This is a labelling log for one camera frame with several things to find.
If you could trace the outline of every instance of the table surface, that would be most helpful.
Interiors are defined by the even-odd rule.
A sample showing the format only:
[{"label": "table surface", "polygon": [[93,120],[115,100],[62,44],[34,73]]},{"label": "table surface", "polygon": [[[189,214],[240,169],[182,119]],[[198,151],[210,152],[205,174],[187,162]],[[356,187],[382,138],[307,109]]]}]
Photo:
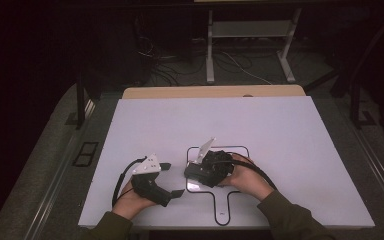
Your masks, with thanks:
[{"label": "table surface", "polygon": [[[247,94],[254,97],[242,97]],[[299,86],[290,85],[126,90],[117,105],[79,225],[97,224],[111,209],[119,174],[145,155],[156,153],[160,162],[172,164],[157,178],[159,186],[169,191],[186,189],[183,171],[188,149],[201,146],[210,137],[217,137],[217,146],[246,147],[282,194],[310,209],[323,225],[374,226],[312,99]],[[226,195],[232,191],[225,190]],[[139,230],[269,227],[256,209],[258,202],[241,193],[231,194],[226,201],[230,222],[221,227],[215,221],[214,201],[209,193],[185,192],[166,208],[146,209],[134,219],[134,226]]]}]

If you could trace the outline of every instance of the metal frame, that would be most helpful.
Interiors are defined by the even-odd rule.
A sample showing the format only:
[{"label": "metal frame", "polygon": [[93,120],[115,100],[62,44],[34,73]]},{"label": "metal frame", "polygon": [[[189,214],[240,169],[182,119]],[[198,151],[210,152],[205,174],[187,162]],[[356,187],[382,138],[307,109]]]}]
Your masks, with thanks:
[{"label": "metal frame", "polygon": [[[208,40],[207,40],[207,58],[206,58],[206,66],[207,66],[207,83],[212,85],[215,82],[214,79],[214,64],[213,64],[213,47],[212,42],[213,38],[221,38],[221,37],[286,37],[285,45],[281,51],[277,53],[277,57],[279,59],[280,65],[282,67],[283,73],[285,74],[285,78],[288,83],[295,83],[295,77],[292,73],[292,69],[289,66],[289,62],[287,60],[289,48],[291,47],[292,40],[294,38],[295,30],[298,25],[299,16],[301,14],[301,8],[297,8],[294,11],[294,15],[292,20],[290,21],[258,21],[258,22],[242,22],[247,27],[254,28],[255,33],[251,33],[248,31],[247,34],[244,35],[244,31],[238,27],[238,24],[241,22],[213,22],[213,11],[209,11],[208,16]],[[286,30],[282,30],[278,27],[270,27],[270,25],[279,25],[287,27]]]}]

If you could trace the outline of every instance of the wire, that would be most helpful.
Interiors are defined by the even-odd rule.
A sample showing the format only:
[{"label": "wire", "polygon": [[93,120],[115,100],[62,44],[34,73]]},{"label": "wire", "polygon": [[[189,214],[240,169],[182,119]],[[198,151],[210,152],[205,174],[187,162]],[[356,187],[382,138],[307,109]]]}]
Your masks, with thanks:
[{"label": "wire", "polygon": [[[165,68],[168,68],[169,70],[167,71],[167,70],[162,70],[162,69],[160,69],[159,67],[165,67]],[[171,73],[174,73],[175,75],[176,75],[176,79],[177,79],[177,77],[179,76],[179,73],[176,71],[176,70],[174,70],[173,68],[170,68],[170,67],[167,67],[167,66],[164,66],[164,65],[162,65],[162,64],[157,64],[156,66],[155,66],[155,69],[157,70],[157,71],[159,71],[159,72],[163,72],[163,73],[165,73],[165,74],[169,74],[170,72]]]},{"label": "wire", "polygon": [[198,72],[200,72],[202,70],[202,67],[204,65],[205,65],[205,58],[203,58],[203,60],[201,61],[201,64],[199,65],[198,69],[193,70],[191,72],[179,72],[179,71],[175,70],[172,67],[169,67],[169,66],[166,66],[166,65],[163,65],[163,64],[159,64],[159,66],[167,68],[167,69],[173,71],[173,73],[176,73],[176,74],[179,74],[179,75],[192,75],[192,74],[198,73]]},{"label": "wire", "polygon": [[169,86],[173,86],[173,83],[170,81],[170,79],[168,79],[166,76],[164,76],[163,74],[159,73],[159,72],[156,72],[156,71],[151,71],[151,73],[153,73],[154,75],[156,75],[155,79],[157,79],[157,77],[161,77],[165,82],[167,82],[169,84]]},{"label": "wire", "polygon": [[246,162],[242,162],[242,161],[238,161],[238,160],[225,160],[225,161],[215,161],[215,162],[211,162],[212,164],[216,164],[216,163],[231,163],[231,164],[234,164],[234,165],[240,165],[240,166],[243,166],[243,167],[247,167],[251,170],[254,170],[256,173],[258,173],[258,175],[260,175],[261,177],[263,177],[263,179],[274,189],[274,190],[277,190],[277,187],[276,185],[274,185],[273,181],[269,178],[269,176],[267,176],[267,174],[261,170],[259,167],[257,167],[256,165],[252,165],[252,164],[249,164],[249,163],[246,163]]},{"label": "wire", "polygon": [[126,193],[132,191],[133,189],[134,189],[134,188],[130,188],[129,190],[127,190],[127,191],[125,191],[124,193],[122,193],[122,194],[117,198],[117,201],[118,201],[121,197],[123,197],[124,195],[126,195]]},{"label": "wire", "polygon": [[[249,68],[252,67],[252,61],[251,61],[249,58],[245,57],[245,56],[241,56],[241,57],[245,58],[245,59],[249,62],[249,66],[243,66],[243,65],[240,64],[240,63],[237,63],[237,64],[232,63],[231,59],[229,59],[228,61],[222,60],[221,58],[218,58],[218,57],[217,57],[217,54],[220,54],[220,53],[223,53],[223,52],[220,52],[220,51],[214,51],[214,55],[212,56],[213,59],[215,59],[216,61],[222,62],[222,63],[224,63],[224,64],[226,64],[226,65],[235,67],[235,69],[238,68],[238,64],[239,64],[239,67],[241,67],[242,69],[249,69]],[[242,72],[242,71],[230,71],[230,70],[227,70],[226,68],[222,67],[219,63],[217,63],[217,65],[218,65],[220,68],[222,68],[223,70],[227,71],[227,72],[232,72],[232,73],[240,73],[240,72]]]},{"label": "wire", "polygon": [[238,62],[236,62],[236,60],[235,60],[233,57],[231,57],[228,53],[226,53],[226,52],[221,52],[221,53],[223,53],[223,54],[225,54],[226,56],[228,56],[228,57],[229,57],[229,58],[230,58],[230,59],[231,59],[231,60],[232,60],[238,67],[239,67],[239,69],[242,70],[242,72],[244,72],[244,73],[250,75],[251,77],[260,79],[260,80],[262,80],[262,81],[264,81],[264,82],[266,82],[266,83],[268,83],[268,84],[270,84],[270,85],[273,85],[271,82],[267,81],[266,79],[261,78],[261,77],[258,77],[258,76],[254,75],[254,74],[252,74],[252,73],[247,72],[247,71],[246,71],[245,69],[243,69],[242,66],[241,66]]},{"label": "wire", "polygon": [[[220,51],[219,53],[222,53],[222,54],[224,54],[224,55],[226,55],[226,54],[228,54],[227,52],[223,52],[223,51]],[[247,66],[243,66],[242,64],[240,64],[238,61],[233,61],[235,64],[232,64],[232,63],[230,63],[230,62],[226,62],[226,61],[223,61],[223,60],[220,60],[220,61],[222,61],[223,63],[226,63],[226,64],[228,64],[228,65],[231,65],[231,66],[234,66],[234,67],[237,67],[237,66],[240,66],[242,69],[249,69],[249,68],[251,68],[252,66],[253,66],[253,64],[252,64],[252,61],[251,61],[251,59],[249,59],[247,56],[245,56],[245,55],[242,55],[242,54],[231,54],[231,53],[229,53],[228,55],[230,55],[230,59],[229,60],[231,60],[232,59],[232,57],[241,57],[241,58],[244,58],[247,62],[248,62],[248,65]]]},{"label": "wire", "polygon": [[[229,73],[242,73],[241,70],[237,69],[237,66],[236,66],[236,65],[231,64],[231,63],[228,63],[228,62],[225,62],[225,61],[221,60],[220,58],[218,58],[216,55],[213,55],[212,57],[213,57],[214,62],[217,64],[217,66],[218,66],[219,68],[223,69],[224,71],[229,72]],[[231,65],[231,66],[234,66],[234,67],[235,67],[235,70],[230,70],[230,69],[225,68],[224,66],[222,66],[222,65],[220,64],[220,62],[222,62],[222,63],[226,63],[226,64]]]},{"label": "wire", "polygon": [[120,197],[118,197],[118,193],[120,192],[120,187],[121,187],[121,184],[123,183],[124,181],[124,177],[126,177],[126,173],[127,171],[129,171],[129,169],[135,165],[136,163],[141,163],[143,162],[144,160],[146,159],[146,156],[144,158],[141,158],[141,159],[136,159],[135,161],[133,161],[132,163],[130,163],[126,169],[124,169],[124,172],[122,174],[120,174],[120,177],[118,178],[118,181],[117,181],[117,184],[115,185],[115,189],[114,189],[114,193],[113,193],[113,198],[112,198],[112,206],[114,207],[115,203],[117,202],[117,200],[124,194],[122,194]]},{"label": "wire", "polygon": [[164,72],[164,71],[162,71],[162,70],[160,70],[160,69],[158,69],[158,68],[154,68],[154,73],[157,74],[157,75],[159,75],[160,77],[163,77],[163,78],[167,79],[168,82],[169,82],[169,84],[170,84],[170,86],[173,85],[173,84],[172,84],[172,81],[174,82],[174,84],[175,84],[176,86],[179,86],[179,85],[180,85],[179,82],[176,80],[176,78],[174,78],[173,76],[171,76],[171,75],[170,75],[169,73],[167,73],[167,72]]},{"label": "wire", "polygon": [[242,57],[245,57],[248,59],[250,59],[250,58],[266,58],[266,57],[276,56],[276,51],[273,51],[271,53],[264,54],[261,56],[245,56],[242,52],[253,48],[256,45],[256,43],[258,43],[259,38],[251,37],[251,38],[240,38],[240,39],[246,40],[247,42],[251,42],[251,44],[248,44],[248,46],[246,46],[245,48],[238,48],[235,45],[235,42],[237,42],[237,41],[233,41],[232,48],[235,50],[237,56],[242,56]]},{"label": "wire", "polygon": [[249,163],[251,163],[252,165],[257,166],[257,165],[255,165],[255,163],[254,163],[253,161],[251,161],[251,159],[249,159],[248,157],[245,157],[245,156],[242,155],[242,154],[239,154],[239,153],[236,153],[236,152],[226,152],[226,153],[239,155],[239,156],[245,158],[245,159],[246,159]]},{"label": "wire", "polygon": [[147,38],[147,37],[144,37],[144,36],[140,36],[139,37],[140,40],[146,40],[147,41],[147,45],[149,45],[149,50],[147,50],[148,46],[145,46],[145,49],[143,49],[144,51],[141,51],[139,50],[138,53],[142,56],[145,56],[145,57],[149,57],[149,58],[153,58],[153,59],[169,59],[169,58],[176,58],[177,56],[159,56],[159,50],[155,47],[154,43],[152,42],[151,39]]}]

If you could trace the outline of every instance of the human hand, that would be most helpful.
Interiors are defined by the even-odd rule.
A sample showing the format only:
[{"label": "human hand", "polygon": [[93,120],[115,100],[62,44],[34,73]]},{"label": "human hand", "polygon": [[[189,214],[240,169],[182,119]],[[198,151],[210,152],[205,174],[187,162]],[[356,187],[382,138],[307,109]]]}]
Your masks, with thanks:
[{"label": "human hand", "polygon": [[[252,162],[251,159],[244,158],[238,154],[232,154],[232,158],[246,163]],[[257,172],[240,165],[235,165],[233,173],[223,179],[219,185],[234,186],[242,193],[249,194],[259,201],[262,201],[274,191]]]},{"label": "human hand", "polygon": [[121,197],[115,203],[112,212],[124,218],[132,220],[143,209],[154,206],[153,201],[139,196],[133,190],[131,179],[121,191]]}]

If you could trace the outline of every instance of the dark green sleeve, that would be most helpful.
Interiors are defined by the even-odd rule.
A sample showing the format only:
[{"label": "dark green sleeve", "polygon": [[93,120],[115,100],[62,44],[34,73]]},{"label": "dark green sleeve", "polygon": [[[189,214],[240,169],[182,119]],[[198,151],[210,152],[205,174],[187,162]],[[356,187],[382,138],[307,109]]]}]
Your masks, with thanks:
[{"label": "dark green sleeve", "polygon": [[272,192],[257,207],[267,217],[276,240],[335,239],[308,209],[292,204],[278,191]]},{"label": "dark green sleeve", "polygon": [[81,240],[124,240],[132,222],[112,212],[106,212],[95,228],[88,230]]}]

